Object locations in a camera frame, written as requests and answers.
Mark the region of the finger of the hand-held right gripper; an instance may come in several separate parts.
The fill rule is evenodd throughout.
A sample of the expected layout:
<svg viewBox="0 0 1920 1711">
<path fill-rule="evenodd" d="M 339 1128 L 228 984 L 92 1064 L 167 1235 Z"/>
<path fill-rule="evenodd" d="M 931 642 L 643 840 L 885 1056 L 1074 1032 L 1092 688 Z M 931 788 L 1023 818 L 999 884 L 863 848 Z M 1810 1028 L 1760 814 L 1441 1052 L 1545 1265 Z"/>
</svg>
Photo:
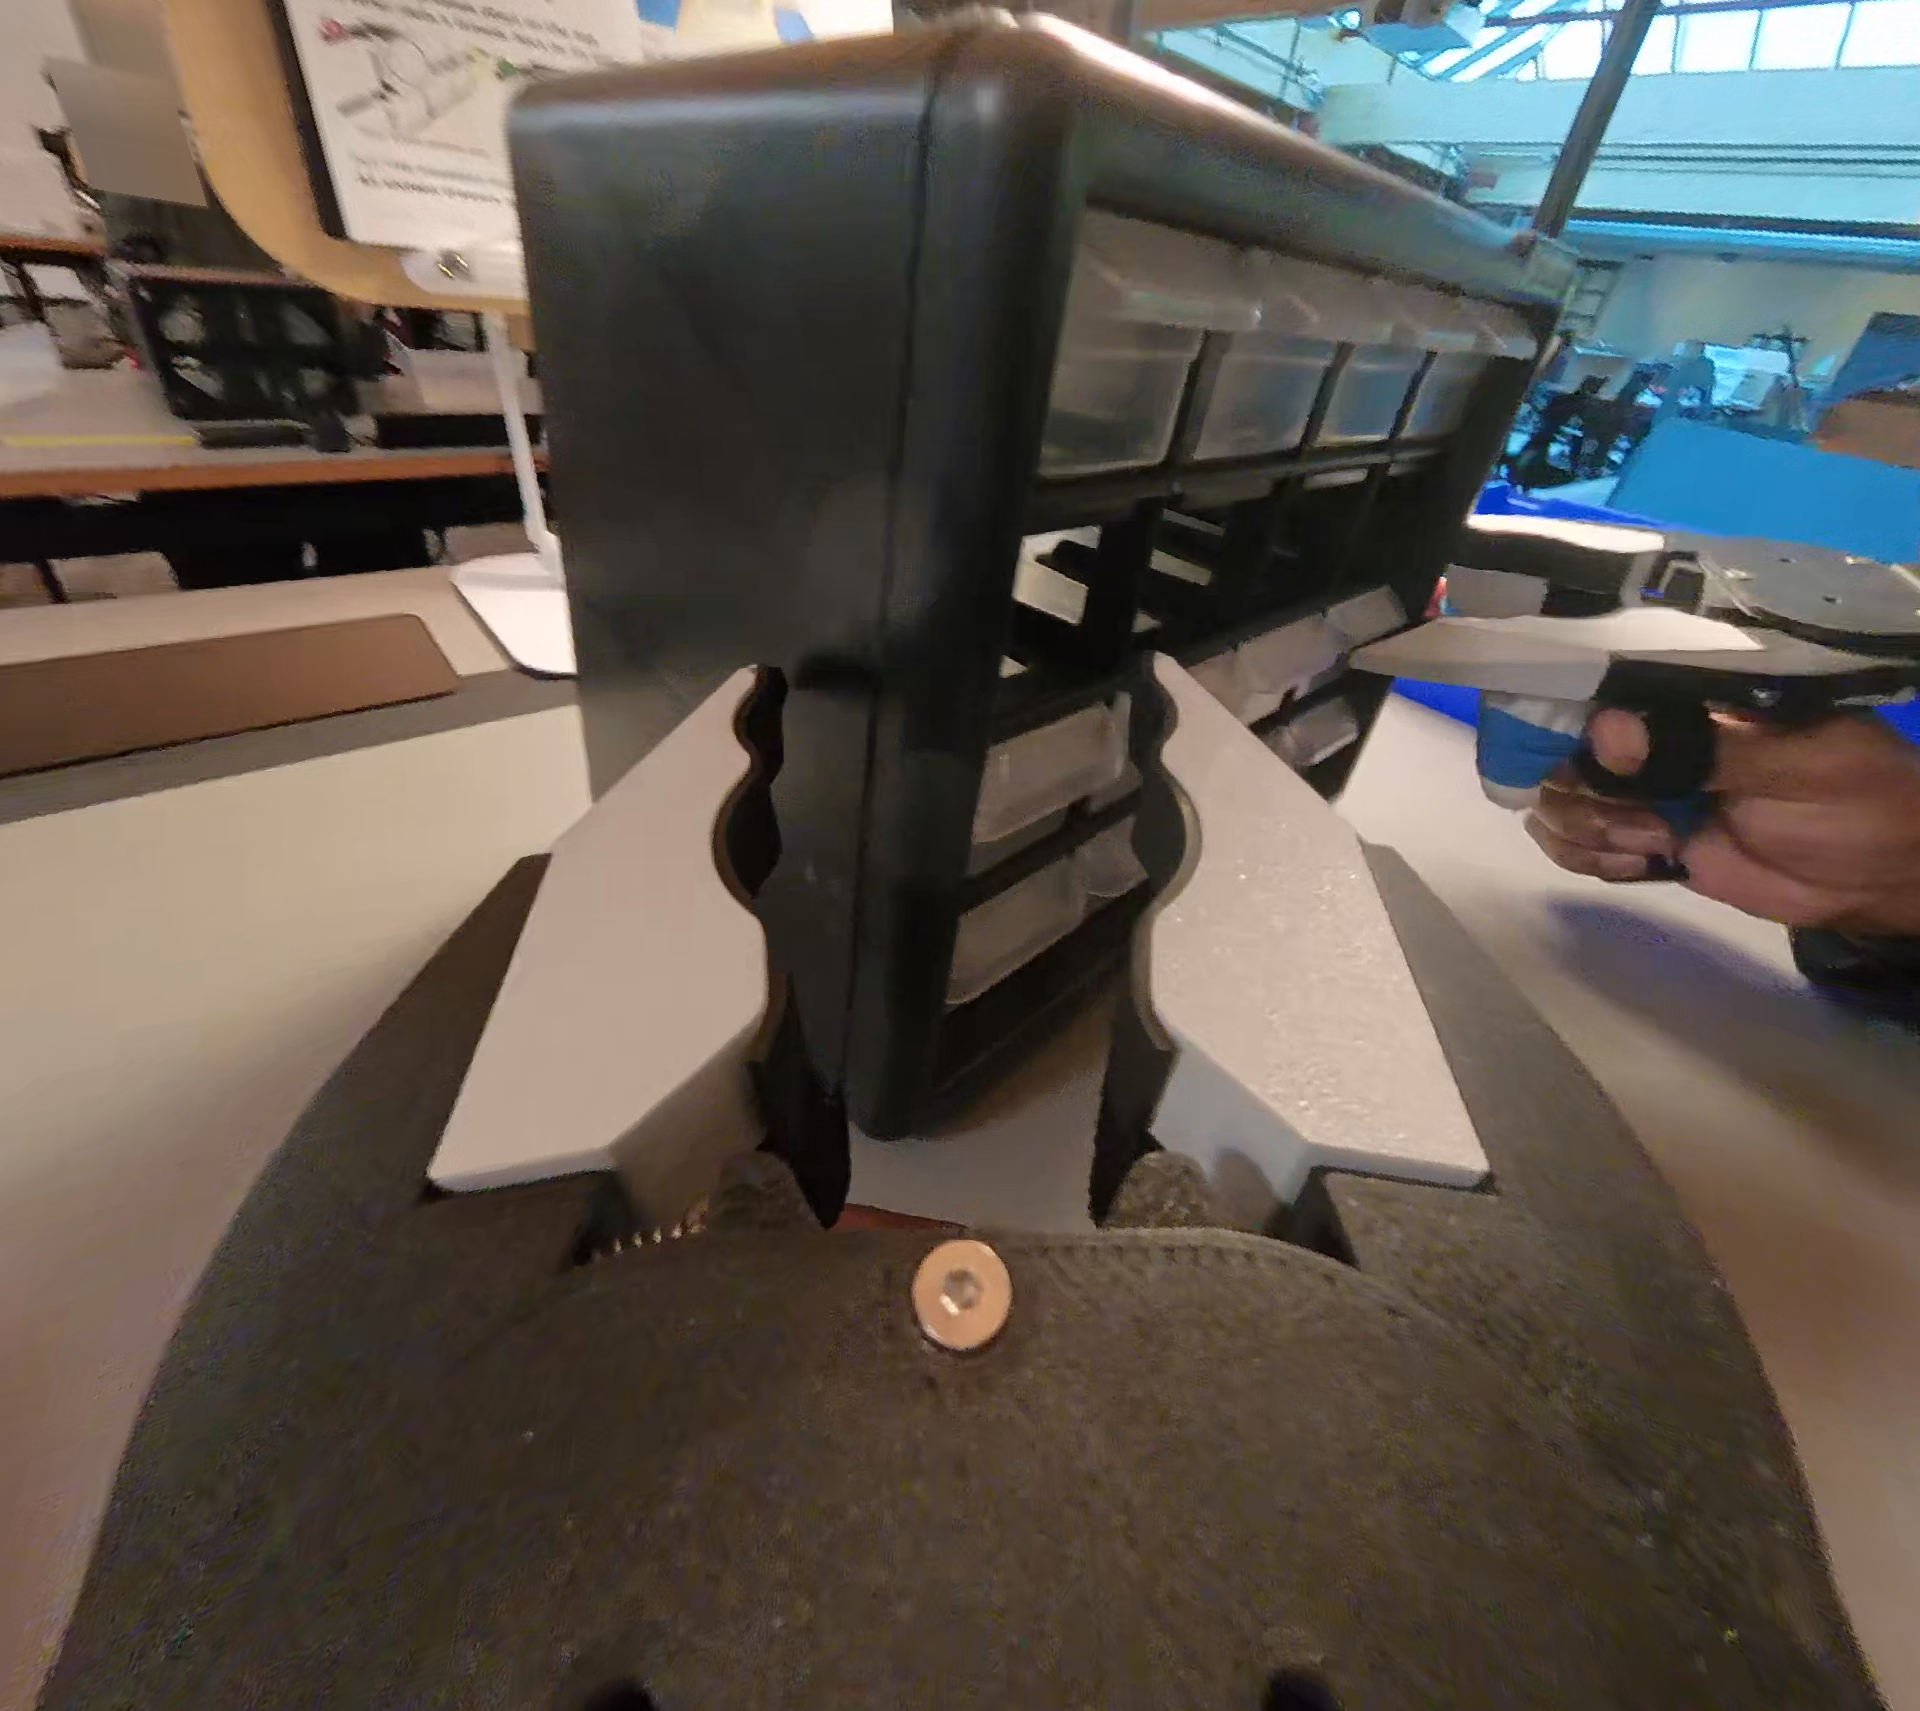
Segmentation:
<svg viewBox="0 0 1920 1711">
<path fill-rule="evenodd" d="M 1759 630 L 1693 614 L 1598 618 L 1462 618 L 1422 622 L 1359 648 L 1351 668 L 1388 680 L 1446 684 L 1541 700 L 1590 700 L 1627 660 L 1681 660 L 1752 652 Z"/>
<path fill-rule="evenodd" d="M 1472 516 L 1445 572 L 1445 614 L 1588 620 L 1643 600 L 1668 550 L 1658 530 L 1541 516 Z"/>
</svg>

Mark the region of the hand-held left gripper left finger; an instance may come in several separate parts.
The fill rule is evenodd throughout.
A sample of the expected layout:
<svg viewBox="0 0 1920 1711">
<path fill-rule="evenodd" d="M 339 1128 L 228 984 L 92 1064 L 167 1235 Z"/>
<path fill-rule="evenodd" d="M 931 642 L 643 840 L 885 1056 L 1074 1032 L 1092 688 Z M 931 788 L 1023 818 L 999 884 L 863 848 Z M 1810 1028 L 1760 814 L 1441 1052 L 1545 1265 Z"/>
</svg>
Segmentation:
<svg viewBox="0 0 1920 1711">
<path fill-rule="evenodd" d="M 683 1219 L 767 1148 L 819 1219 L 852 1186 L 751 878 L 784 688 L 732 674 L 554 844 L 426 1178 L 477 1196 L 613 1176 Z"/>
</svg>

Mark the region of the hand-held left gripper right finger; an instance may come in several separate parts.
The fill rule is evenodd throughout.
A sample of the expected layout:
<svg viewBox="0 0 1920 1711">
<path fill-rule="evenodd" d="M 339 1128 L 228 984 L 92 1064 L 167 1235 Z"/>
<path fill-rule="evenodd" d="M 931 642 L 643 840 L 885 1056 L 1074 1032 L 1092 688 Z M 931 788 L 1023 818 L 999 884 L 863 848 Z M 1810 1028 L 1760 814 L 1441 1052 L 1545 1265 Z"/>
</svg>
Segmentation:
<svg viewBox="0 0 1920 1711">
<path fill-rule="evenodd" d="M 1474 1194 L 1488 1152 L 1355 830 L 1174 660 L 1149 660 L 1132 846 L 1149 902 L 1091 1172 L 1108 1219 L 1153 1150 L 1228 1219 L 1325 1174 Z"/>
</svg>

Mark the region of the black drawer cabinet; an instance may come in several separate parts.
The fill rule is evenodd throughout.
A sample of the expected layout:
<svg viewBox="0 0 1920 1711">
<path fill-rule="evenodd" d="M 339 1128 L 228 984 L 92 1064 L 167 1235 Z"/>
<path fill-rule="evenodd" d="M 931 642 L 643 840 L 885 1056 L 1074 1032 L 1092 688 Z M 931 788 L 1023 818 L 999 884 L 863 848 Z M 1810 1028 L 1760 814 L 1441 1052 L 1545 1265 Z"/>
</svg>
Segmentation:
<svg viewBox="0 0 1920 1711">
<path fill-rule="evenodd" d="M 1144 908 L 949 1006 L 1089 214 L 1523 306 L 1539 366 L 1576 282 L 1559 240 L 1045 18 L 585 74 L 525 92 L 508 150 L 591 776 L 780 678 L 748 888 L 817 1082 L 885 1142 L 980 1094 Z"/>
</svg>

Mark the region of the set of clear plastic drawers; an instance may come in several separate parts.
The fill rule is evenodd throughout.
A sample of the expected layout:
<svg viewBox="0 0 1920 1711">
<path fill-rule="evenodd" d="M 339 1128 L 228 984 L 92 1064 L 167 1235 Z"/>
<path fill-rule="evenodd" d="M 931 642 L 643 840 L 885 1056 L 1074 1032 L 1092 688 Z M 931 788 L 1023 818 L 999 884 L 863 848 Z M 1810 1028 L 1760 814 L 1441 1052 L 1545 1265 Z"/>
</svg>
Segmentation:
<svg viewBox="0 0 1920 1711">
<path fill-rule="evenodd" d="M 1387 690 L 1357 652 L 1426 614 L 1549 336 L 1491 296 L 1086 216 L 949 1006 L 1134 902 L 1153 654 L 1339 796 Z"/>
</svg>

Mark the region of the person's right hand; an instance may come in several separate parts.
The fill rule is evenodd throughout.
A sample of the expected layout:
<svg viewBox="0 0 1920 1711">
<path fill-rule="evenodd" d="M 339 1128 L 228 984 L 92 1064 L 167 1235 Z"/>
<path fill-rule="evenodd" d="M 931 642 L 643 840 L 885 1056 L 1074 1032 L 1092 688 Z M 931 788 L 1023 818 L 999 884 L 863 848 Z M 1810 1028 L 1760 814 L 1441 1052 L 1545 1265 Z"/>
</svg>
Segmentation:
<svg viewBox="0 0 1920 1711">
<path fill-rule="evenodd" d="M 1674 882 L 1797 930 L 1918 936 L 1918 758 L 1871 716 L 1783 730 L 1716 716 L 1712 810 L 1685 838 L 1564 770 L 1524 826 L 1563 870 L 1609 884 Z"/>
</svg>

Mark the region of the blue board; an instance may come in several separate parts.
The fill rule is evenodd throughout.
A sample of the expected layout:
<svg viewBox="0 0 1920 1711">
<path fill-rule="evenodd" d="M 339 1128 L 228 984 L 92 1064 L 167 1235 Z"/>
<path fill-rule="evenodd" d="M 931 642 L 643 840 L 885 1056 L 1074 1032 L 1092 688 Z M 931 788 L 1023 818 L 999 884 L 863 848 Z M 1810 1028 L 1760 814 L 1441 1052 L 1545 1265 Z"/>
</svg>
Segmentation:
<svg viewBox="0 0 1920 1711">
<path fill-rule="evenodd" d="M 1918 562 L 1918 474 L 1740 428 L 1663 424 L 1628 458 L 1607 508 L 1703 536 Z"/>
</svg>

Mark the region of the white stand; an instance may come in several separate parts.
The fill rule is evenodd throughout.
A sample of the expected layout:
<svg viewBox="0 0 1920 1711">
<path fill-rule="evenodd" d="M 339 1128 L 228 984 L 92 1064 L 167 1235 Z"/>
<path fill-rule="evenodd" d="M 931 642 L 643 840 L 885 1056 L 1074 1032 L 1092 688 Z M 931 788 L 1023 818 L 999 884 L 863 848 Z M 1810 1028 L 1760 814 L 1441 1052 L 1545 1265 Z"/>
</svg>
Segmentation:
<svg viewBox="0 0 1920 1711">
<path fill-rule="evenodd" d="M 522 404 L 522 368 L 516 364 L 508 320 L 484 312 L 481 326 L 528 550 L 458 564 L 451 570 L 448 582 L 508 662 L 538 678 L 571 680 L 579 672 L 579 658 L 563 548 L 548 524 L 535 440 Z"/>
</svg>

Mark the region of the brown cardboard sheet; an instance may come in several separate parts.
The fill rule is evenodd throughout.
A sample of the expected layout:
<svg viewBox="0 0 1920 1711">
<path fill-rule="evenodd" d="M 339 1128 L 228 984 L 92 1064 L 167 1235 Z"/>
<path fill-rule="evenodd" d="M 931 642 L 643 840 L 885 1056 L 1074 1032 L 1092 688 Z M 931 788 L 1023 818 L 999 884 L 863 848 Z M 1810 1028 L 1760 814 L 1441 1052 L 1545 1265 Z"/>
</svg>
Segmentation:
<svg viewBox="0 0 1920 1711">
<path fill-rule="evenodd" d="M 439 700 L 463 684 L 416 616 L 300 624 L 3 670 L 3 776 Z"/>
</svg>

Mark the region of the black metal pole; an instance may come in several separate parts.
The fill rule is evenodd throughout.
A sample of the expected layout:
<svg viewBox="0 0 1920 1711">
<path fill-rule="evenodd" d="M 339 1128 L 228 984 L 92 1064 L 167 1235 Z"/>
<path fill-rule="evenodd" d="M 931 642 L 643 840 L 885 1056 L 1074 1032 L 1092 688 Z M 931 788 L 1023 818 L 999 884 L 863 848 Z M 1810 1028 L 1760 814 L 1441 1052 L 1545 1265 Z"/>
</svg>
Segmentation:
<svg viewBox="0 0 1920 1711">
<path fill-rule="evenodd" d="M 1564 236 L 1663 6 L 1665 0 L 1624 0 L 1553 164 L 1549 186 L 1529 226 L 1531 236 L 1539 240 Z"/>
</svg>

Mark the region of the wooden workbench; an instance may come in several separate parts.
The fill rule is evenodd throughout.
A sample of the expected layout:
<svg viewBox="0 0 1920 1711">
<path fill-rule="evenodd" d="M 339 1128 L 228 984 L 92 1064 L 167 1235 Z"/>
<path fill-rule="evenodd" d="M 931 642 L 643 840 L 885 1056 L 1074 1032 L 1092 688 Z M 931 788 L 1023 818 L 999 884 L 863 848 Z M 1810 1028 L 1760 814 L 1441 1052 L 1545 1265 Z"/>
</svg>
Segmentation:
<svg viewBox="0 0 1920 1711">
<path fill-rule="evenodd" d="M 514 466 L 502 446 L 387 448 L 372 438 L 372 422 L 351 422 L 343 452 L 206 446 L 132 364 L 64 368 L 52 328 L 27 320 L 12 290 L 4 290 L 3 462 L 7 512 L 243 492 L 396 490 L 430 502 L 474 502 L 481 522 L 501 522 L 516 502 Z"/>
</svg>

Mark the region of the black crate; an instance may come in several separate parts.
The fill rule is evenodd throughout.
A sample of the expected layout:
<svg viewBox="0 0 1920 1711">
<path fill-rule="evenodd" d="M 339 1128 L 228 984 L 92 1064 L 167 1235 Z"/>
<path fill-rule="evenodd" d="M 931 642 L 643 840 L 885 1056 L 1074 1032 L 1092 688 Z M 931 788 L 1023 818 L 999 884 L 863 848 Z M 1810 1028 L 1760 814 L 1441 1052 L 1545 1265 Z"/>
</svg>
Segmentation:
<svg viewBox="0 0 1920 1711">
<path fill-rule="evenodd" d="M 128 266 L 119 290 L 140 368 L 197 428 L 345 424 L 388 372 L 381 326 L 312 284 Z"/>
</svg>

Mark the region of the curved wooden board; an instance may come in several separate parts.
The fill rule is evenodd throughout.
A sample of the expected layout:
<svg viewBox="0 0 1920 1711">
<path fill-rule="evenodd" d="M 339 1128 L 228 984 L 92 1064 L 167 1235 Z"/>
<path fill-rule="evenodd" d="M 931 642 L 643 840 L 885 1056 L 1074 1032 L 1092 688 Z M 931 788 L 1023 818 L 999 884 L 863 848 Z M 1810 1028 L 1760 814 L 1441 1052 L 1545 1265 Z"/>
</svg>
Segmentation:
<svg viewBox="0 0 1920 1711">
<path fill-rule="evenodd" d="M 333 236 L 304 150 L 300 70 L 283 50 L 279 0 L 158 0 L 205 176 L 237 226 L 295 278 L 368 306 L 525 318 L 522 294 L 418 284 L 404 258 Z"/>
</svg>

